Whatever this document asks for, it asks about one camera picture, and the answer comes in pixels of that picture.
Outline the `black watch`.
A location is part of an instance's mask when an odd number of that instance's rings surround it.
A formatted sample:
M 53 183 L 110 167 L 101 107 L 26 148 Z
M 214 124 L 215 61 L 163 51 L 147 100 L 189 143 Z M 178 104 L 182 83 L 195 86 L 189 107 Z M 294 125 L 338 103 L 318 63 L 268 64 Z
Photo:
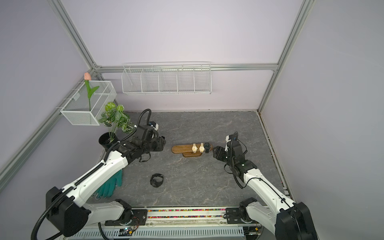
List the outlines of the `black watch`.
M 164 183 L 164 176 L 162 174 L 153 174 L 150 179 L 150 184 L 154 188 L 159 188 Z
M 210 143 L 204 143 L 204 149 L 205 149 L 205 153 L 209 153 L 210 149 L 211 149 L 211 144 Z

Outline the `beige watch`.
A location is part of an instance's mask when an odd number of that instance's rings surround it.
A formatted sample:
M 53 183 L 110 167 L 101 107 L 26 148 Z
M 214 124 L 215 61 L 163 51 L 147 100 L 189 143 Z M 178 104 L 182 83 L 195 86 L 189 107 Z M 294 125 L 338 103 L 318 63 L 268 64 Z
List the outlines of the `beige watch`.
M 200 147 L 199 147 L 199 151 L 201 153 L 204 153 L 205 152 L 205 146 L 204 146 L 204 143 L 201 143 Z
M 196 153 L 197 150 L 198 150 L 198 147 L 196 146 L 196 144 L 193 144 L 193 146 L 192 146 L 193 153 Z

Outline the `wooden watch stand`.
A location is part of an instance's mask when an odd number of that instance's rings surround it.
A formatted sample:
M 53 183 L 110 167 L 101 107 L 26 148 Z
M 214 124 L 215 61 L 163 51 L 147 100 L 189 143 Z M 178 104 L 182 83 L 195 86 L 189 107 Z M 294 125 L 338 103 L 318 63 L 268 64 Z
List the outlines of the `wooden watch stand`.
M 173 154 L 182 154 L 184 158 L 200 157 L 203 154 L 199 151 L 200 145 L 201 143 L 196 144 L 196 146 L 198 147 L 198 150 L 196 153 L 193 153 L 192 151 L 193 144 L 173 146 L 171 148 L 171 151 Z

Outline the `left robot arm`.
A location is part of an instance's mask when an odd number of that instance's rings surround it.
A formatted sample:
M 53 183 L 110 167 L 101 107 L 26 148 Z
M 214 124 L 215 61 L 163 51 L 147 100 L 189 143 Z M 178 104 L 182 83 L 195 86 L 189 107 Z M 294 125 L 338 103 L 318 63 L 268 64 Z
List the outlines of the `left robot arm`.
M 105 157 L 79 179 L 61 189 L 53 187 L 46 194 L 46 210 L 37 220 L 31 239 L 38 238 L 38 230 L 44 219 L 49 220 L 61 235 L 71 237 L 83 227 L 104 221 L 118 221 L 121 225 L 130 224 L 134 214 L 132 207 L 123 200 L 102 204 L 87 204 L 87 200 L 113 175 L 140 159 L 143 154 L 161 152 L 165 146 L 165 138 L 158 134 L 158 124 L 148 122 L 139 125 L 127 138 L 113 144 Z

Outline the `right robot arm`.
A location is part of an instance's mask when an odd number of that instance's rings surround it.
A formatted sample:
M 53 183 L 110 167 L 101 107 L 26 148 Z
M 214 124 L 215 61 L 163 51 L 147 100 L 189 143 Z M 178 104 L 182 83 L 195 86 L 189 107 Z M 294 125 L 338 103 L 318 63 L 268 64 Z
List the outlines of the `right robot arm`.
M 230 135 L 225 147 L 213 148 L 213 157 L 224 162 L 241 188 L 251 188 L 264 202 L 249 198 L 241 203 L 246 222 L 255 221 L 274 233 L 277 240 L 317 240 L 318 234 L 309 208 L 296 203 L 279 191 L 249 160 L 242 149 L 242 142 Z

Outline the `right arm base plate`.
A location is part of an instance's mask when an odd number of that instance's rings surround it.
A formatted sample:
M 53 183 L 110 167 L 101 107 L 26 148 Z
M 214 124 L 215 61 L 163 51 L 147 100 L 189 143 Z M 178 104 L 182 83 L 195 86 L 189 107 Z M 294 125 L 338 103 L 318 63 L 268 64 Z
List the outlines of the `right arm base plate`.
M 223 218 L 228 224 L 247 224 L 245 215 L 240 208 L 226 208 Z

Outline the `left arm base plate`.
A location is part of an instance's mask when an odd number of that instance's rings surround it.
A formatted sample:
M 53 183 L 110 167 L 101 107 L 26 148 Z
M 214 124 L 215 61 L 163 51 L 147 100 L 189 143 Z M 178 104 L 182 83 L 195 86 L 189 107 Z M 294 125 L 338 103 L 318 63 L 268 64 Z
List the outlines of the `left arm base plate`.
M 148 210 L 133 209 L 125 211 L 123 215 L 115 221 L 106 221 L 105 226 L 144 226 L 147 221 Z

